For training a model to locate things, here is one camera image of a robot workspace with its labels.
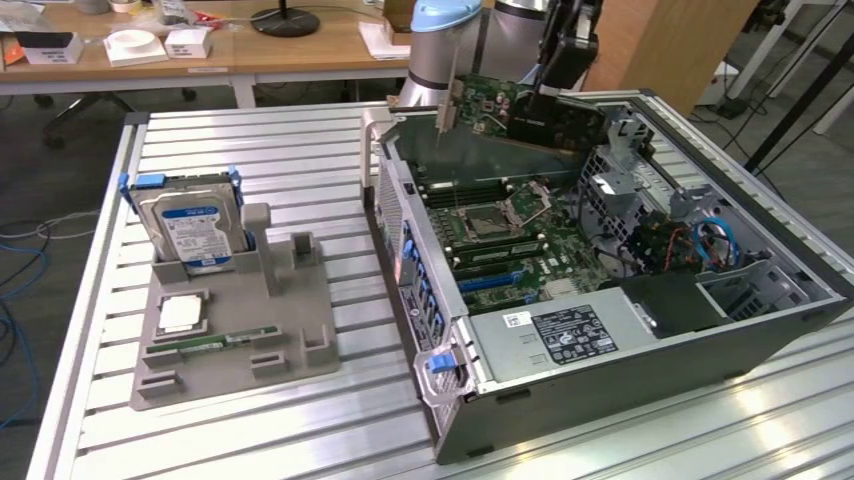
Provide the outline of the green graphics card black fan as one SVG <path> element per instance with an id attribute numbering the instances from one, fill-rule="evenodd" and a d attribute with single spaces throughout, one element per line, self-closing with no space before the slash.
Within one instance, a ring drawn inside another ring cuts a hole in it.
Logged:
<path id="1" fill-rule="evenodd" d="M 537 95 L 537 65 L 517 82 L 455 77 L 436 117 L 437 135 L 467 132 L 544 149 L 586 152 L 607 143 L 606 113 L 587 101 Z"/>

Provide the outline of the green RAM stick with label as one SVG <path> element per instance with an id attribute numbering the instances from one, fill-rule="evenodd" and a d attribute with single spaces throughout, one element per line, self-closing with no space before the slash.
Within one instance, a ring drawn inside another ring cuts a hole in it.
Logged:
<path id="1" fill-rule="evenodd" d="M 539 244 L 516 245 L 459 252 L 452 257 L 452 262 L 456 268 L 468 268 L 481 264 L 500 263 L 529 257 L 537 257 L 541 256 L 543 253 L 544 249 Z"/>

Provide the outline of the silver CPU chip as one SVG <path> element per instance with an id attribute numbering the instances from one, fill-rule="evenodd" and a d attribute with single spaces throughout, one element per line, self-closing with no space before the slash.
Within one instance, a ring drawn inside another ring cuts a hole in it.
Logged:
<path id="1" fill-rule="evenodd" d="M 197 295 L 172 296 L 161 303 L 157 334 L 187 332 L 201 324 L 203 298 Z"/>

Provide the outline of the black round lamp base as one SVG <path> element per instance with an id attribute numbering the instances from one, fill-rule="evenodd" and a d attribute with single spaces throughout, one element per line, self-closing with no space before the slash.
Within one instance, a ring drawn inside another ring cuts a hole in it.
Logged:
<path id="1" fill-rule="evenodd" d="M 304 9 L 291 8 L 288 0 L 277 0 L 277 7 L 256 12 L 249 18 L 252 28 L 279 38 L 297 38 L 319 30 L 319 17 Z"/>

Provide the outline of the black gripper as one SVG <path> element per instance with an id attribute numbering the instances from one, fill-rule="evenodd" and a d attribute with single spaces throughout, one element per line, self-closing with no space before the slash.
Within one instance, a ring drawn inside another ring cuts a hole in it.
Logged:
<path id="1" fill-rule="evenodd" d="M 537 95 L 570 89 L 590 68 L 599 51 L 598 20 L 599 0 L 549 0 L 533 81 Z"/>

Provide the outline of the CPU socket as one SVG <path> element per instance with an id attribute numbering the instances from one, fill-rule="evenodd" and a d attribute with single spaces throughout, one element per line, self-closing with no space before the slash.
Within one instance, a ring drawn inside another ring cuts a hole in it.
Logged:
<path id="1" fill-rule="evenodd" d="M 468 238 L 485 241 L 512 235 L 512 224 L 496 205 L 476 205 L 459 212 Z"/>

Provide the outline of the metal socket cover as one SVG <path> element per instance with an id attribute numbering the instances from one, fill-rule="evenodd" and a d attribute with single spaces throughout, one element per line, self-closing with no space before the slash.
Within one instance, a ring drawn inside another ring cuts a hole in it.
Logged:
<path id="1" fill-rule="evenodd" d="M 511 222 L 523 226 L 551 208 L 548 191 L 536 181 L 529 181 L 509 195 L 504 206 Z"/>

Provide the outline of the brown cardboard box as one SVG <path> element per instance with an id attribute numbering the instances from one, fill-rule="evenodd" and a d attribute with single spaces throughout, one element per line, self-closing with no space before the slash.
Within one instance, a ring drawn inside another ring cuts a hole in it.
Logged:
<path id="1" fill-rule="evenodd" d="M 395 32 L 409 33 L 416 0 L 383 0 L 383 16 Z"/>

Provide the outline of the black office chair base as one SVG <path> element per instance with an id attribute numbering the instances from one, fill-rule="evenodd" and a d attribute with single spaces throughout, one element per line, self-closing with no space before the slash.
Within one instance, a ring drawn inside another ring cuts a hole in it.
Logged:
<path id="1" fill-rule="evenodd" d="M 191 102 L 196 100 L 196 91 L 183 87 L 180 89 L 181 98 Z M 46 94 L 33 94 L 33 101 L 40 108 L 52 107 L 54 104 L 52 96 Z M 64 139 L 57 135 L 58 128 L 74 119 L 88 108 L 98 102 L 106 102 L 116 106 L 122 113 L 132 113 L 136 109 L 114 92 L 88 92 L 78 97 L 72 104 L 53 117 L 42 128 L 42 144 L 49 149 L 62 149 L 65 146 Z"/>

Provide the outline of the white box with black lid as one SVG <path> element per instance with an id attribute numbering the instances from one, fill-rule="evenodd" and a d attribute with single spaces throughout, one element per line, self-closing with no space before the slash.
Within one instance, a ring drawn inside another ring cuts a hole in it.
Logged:
<path id="1" fill-rule="evenodd" d="M 81 37 L 74 32 L 13 32 L 29 64 L 76 64 L 84 49 Z"/>

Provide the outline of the blue expansion slot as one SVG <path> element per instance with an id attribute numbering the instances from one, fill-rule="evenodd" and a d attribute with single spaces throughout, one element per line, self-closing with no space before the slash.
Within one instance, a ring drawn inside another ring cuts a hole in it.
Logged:
<path id="1" fill-rule="evenodd" d="M 481 278 L 467 279 L 457 282 L 457 289 L 461 293 L 488 290 L 492 288 L 512 286 L 521 280 L 523 273 L 520 271 L 491 275 Z"/>

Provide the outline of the hard disk in blue carrier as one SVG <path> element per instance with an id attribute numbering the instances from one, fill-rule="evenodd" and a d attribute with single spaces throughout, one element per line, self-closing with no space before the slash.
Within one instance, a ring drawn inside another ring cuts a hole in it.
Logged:
<path id="1" fill-rule="evenodd" d="M 177 262 L 191 276 L 229 271 L 253 240 L 241 225 L 241 176 L 219 173 L 169 176 L 122 172 L 121 197 L 145 228 L 159 262 Z"/>

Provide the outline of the wooden cabinet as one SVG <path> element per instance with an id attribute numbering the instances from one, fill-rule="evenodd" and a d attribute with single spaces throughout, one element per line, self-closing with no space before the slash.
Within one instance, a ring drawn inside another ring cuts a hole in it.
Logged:
<path id="1" fill-rule="evenodd" d="M 650 89 L 690 113 L 758 1 L 603 0 L 582 89 Z"/>

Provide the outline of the white table frame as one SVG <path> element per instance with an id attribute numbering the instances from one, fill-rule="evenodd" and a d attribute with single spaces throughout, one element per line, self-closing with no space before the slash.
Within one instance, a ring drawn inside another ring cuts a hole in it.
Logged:
<path id="1" fill-rule="evenodd" d="M 750 108 L 747 111 L 751 114 L 760 112 L 762 102 L 764 100 L 775 98 L 780 94 L 788 81 L 794 78 L 794 74 L 802 67 L 807 56 L 815 50 L 827 30 L 836 22 L 839 15 L 844 12 L 844 9 L 848 6 L 854 7 L 854 0 L 760 0 L 751 16 L 748 17 L 748 21 L 742 32 L 748 33 L 756 29 L 766 29 L 768 33 L 764 35 L 764 38 L 743 67 L 731 67 L 728 57 L 724 57 L 720 63 L 724 75 L 728 73 L 738 73 L 732 81 L 728 81 L 727 77 L 722 80 L 724 88 L 722 100 L 726 97 L 740 98 L 739 95 L 742 94 L 742 91 L 746 88 L 760 64 L 768 56 L 772 47 L 783 37 L 783 33 L 787 31 L 794 18 L 807 5 L 827 5 L 828 9 L 814 23 L 808 35 L 804 37 L 798 49 L 788 53 L 786 57 L 788 63 L 775 80 L 768 84 L 768 89 L 762 100 L 756 104 L 752 104 L 751 97 L 743 99 L 750 102 Z"/>

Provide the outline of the grey plastic parts rack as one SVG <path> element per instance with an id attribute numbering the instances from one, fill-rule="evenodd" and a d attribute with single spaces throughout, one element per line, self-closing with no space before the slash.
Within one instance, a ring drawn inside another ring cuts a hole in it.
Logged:
<path id="1" fill-rule="evenodd" d="M 241 225 L 255 246 L 235 255 L 232 270 L 191 276 L 175 262 L 152 266 L 129 396 L 136 411 L 329 374 L 340 367 L 319 242 L 309 232 L 271 242 L 264 203 L 243 206 Z M 161 303 L 183 295 L 203 298 L 201 324 L 159 335 Z M 227 349 L 145 353 L 156 344 L 265 326 L 280 333 Z"/>

